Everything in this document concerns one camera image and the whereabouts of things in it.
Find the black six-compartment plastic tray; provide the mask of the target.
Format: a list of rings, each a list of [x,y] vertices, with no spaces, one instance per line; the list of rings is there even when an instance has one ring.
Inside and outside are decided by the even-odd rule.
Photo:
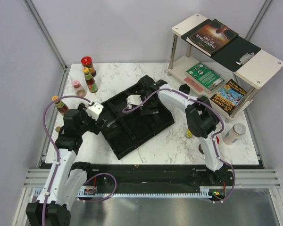
[[[158,112],[154,114],[143,114],[140,108],[132,113],[123,113],[127,107],[127,97],[139,95],[139,91],[140,87],[136,83],[101,103],[104,108],[100,119],[105,120],[101,132],[119,160],[175,122],[161,101],[158,101]]]

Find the black-lid pepper shaker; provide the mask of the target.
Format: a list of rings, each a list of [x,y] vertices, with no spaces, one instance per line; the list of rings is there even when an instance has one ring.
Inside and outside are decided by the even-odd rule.
[[[190,94],[190,90],[191,90],[191,88],[190,88],[190,86],[187,85],[187,84],[183,84],[183,85],[181,85],[181,86],[179,87],[179,91],[181,91],[181,92],[183,92],[183,93],[185,93],[185,94],[187,94],[187,95]]]

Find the small yellow-label brown bottle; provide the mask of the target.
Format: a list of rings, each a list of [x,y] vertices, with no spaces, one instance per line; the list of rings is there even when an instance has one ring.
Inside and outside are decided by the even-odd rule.
[[[185,137],[188,138],[188,139],[190,139],[190,138],[193,137],[193,134],[190,132],[189,129],[186,130],[186,132],[185,132]]]

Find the silver-lid salt jar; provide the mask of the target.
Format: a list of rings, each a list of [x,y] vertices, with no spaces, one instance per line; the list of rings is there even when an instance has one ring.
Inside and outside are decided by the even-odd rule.
[[[242,123],[234,124],[231,129],[224,135],[223,142],[226,145],[232,145],[238,139],[245,135],[247,129],[246,126]]]

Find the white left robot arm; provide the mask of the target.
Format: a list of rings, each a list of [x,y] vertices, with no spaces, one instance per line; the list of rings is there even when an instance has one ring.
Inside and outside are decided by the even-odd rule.
[[[67,226],[70,224],[71,207],[82,185],[90,185],[94,173],[88,169],[74,169],[73,163],[87,131],[99,134],[104,121],[99,119],[103,105],[98,102],[80,103],[63,117],[55,141],[57,151],[46,183],[35,203],[26,207],[32,226]]]

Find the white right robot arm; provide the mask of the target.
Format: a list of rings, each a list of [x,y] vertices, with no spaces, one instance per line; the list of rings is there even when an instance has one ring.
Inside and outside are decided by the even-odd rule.
[[[157,113],[158,101],[164,101],[180,109],[186,116],[188,130],[199,139],[205,156],[205,165],[210,170],[206,175],[211,185],[218,185],[224,175],[220,169],[224,163],[220,159],[217,147],[216,130],[218,123],[224,123],[220,115],[212,108],[206,96],[194,97],[172,88],[166,81],[155,82],[145,75],[138,81],[141,86],[141,112],[143,114]]]

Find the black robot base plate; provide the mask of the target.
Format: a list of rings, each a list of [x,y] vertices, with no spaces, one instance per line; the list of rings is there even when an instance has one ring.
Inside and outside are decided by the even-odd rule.
[[[187,183],[191,186],[231,186],[233,170],[224,165],[212,172],[204,165],[137,165],[137,164],[91,164],[75,162],[71,169],[82,169],[90,179],[97,173],[110,173],[118,183],[165,182]]]

